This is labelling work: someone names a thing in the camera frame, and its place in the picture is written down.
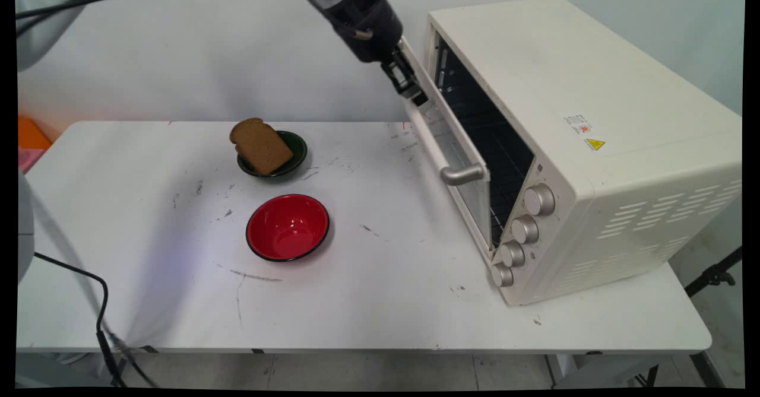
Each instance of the bowl rim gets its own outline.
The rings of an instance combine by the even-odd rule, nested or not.
[[[301,145],[303,146],[303,156],[301,157],[301,159],[299,159],[299,161],[295,165],[293,165],[293,168],[291,168],[290,170],[285,170],[285,171],[280,172],[280,173],[274,173],[274,172],[267,173],[267,174],[258,173],[253,168],[249,169],[249,168],[245,167],[245,163],[244,163],[245,159],[242,157],[241,154],[237,154],[237,152],[236,152],[236,154],[237,154],[237,163],[238,163],[238,167],[240,167],[240,170],[242,170],[244,173],[247,173],[248,175],[254,176],[254,177],[277,177],[277,176],[283,176],[285,174],[293,172],[301,164],[303,164],[304,160],[306,160],[306,157],[309,155],[309,146],[306,144],[306,141],[303,140],[303,138],[301,136],[297,135],[294,132],[289,132],[287,130],[275,130],[275,131],[277,132],[277,134],[287,133],[287,134],[290,134],[290,135],[294,135],[296,138],[298,138],[298,140],[301,142]]]
[[[259,210],[261,210],[261,208],[264,207],[264,205],[268,204],[269,202],[271,202],[271,201],[273,201],[275,199],[282,198],[282,197],[287,197],[287,196],[303,196],[303,197],[307,197],[307,198],[313,199],[315,202],[317,202],[318,205],[320,205],[320,207],[322,208],[322,210],[325,211],[325,216],[327,216],[327,218],[328,218],[328,225],[325,227],[325,232],[323,233],[323,235],[320,238],[320,240],[314,245],[314,247],[312,247],[311,249],[309,249],[306,253],[303,253],[303,254],[300,254],[299,256],[295,256],[295,257],[288,258],[288,259],[275,259],[275,258],[271,258],[271,257],[268,257],[268,256],[264,256],[263,254],[258,253],[256,251],[256,249],[253,248],[253,245],[251,244],[251,240],[248,237],[248,230],[251,227],[251,221],[253,220],[253,217],[256,216],[256,212],[259,211]],[[276,196],[274,198],[266,200],[265,202],[261,203],[261,205],[259,205],[258,208],[256,208],[255,211],[253,211],[253,213],[251,214],[250,218],[245,223],[245,243],[248,244],[249,248],[251,249],[251,251],[256,256],[260,257],[263,260],[268,260],[269,262],[291,262],[291,261],[294,261],[296,259],[301,259],[302,257],[307,256],[308,254],[310,254],[314,250],[316,250],[318,247],[320,247],[321,244],[323,242],[325,242],[325,238],[327,238],[327,235],[328,235],[329,232],[330,232],[330,213],[328,212],[328,210],[326,209],[326,207],[325,207],[324,204],[322,204],[319,200],[315,199],[314,197],[307,196],[306,194],[298,194],[298,193],[282,194],[281,196]]]

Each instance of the yellow warning triangle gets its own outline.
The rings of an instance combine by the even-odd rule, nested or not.
[[[594,151],[599,151],[599,148],[601,148],[602,145],[604,145],[604,142],[602,142],[601,140],[593,140],[592,138],[587,138],[586,140],[588,141],[588,143],[591,143],[591,147],[594,148]]]

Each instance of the bread slice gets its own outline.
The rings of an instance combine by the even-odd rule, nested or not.
[[[293,151],[280,135],[261,118],[249,118],[235,124],[230,132],[230,142],[235,144],[238,154],[262,174],[274,172],[293,157]]]

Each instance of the oven door handle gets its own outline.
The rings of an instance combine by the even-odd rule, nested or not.
[[[407,99],[404,99],[404,107],[407,110],[410,121],[416,128],[417,133],[420,135],[420,139],[423,141],[425,147],[430,153],[432,161],[435,163],[435,167],[440,170],[439,175],[441,177],[441,180],[443,180],[446,185],[464,185],[465,183],[470,183],[473,180],[482,179],[483,176],[486,175],[486,168],[483,167],[482,164],[478,163],[472,164],[471,166],[459,170],[452,169],[448,165],[448,161],[446,161],[446,157],[443,155],[443,152],[439,148],[438,143],[435,142],[435,137],[433,137],[432,132],[430,132],[430,129],[425,123],[425,119],[423,118],[423,114],[420,113],[420,110],[414,105],[414,103],[411,102],[411,100]]]

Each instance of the warning label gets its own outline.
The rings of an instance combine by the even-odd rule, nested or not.
[[[594,151],[599,151],[599,148],[604,146],[604,142],[602,142],[601,140],[593,140],[592,138],[587,138],[586,143],[588,143],[589,146],[591,146],[591,148],[594,149]]]
[[[606,143],[605,141],[594,138],[597,137],[597,135],[602,137],[603,135],[598,128],[595,129],[585,116],[581,114],[570,115],[563,116],[562,119],[576,135],[580,136],[581,140],[586,143],[586,146],[591,149],[591,151],[599,151],[599,148]]]

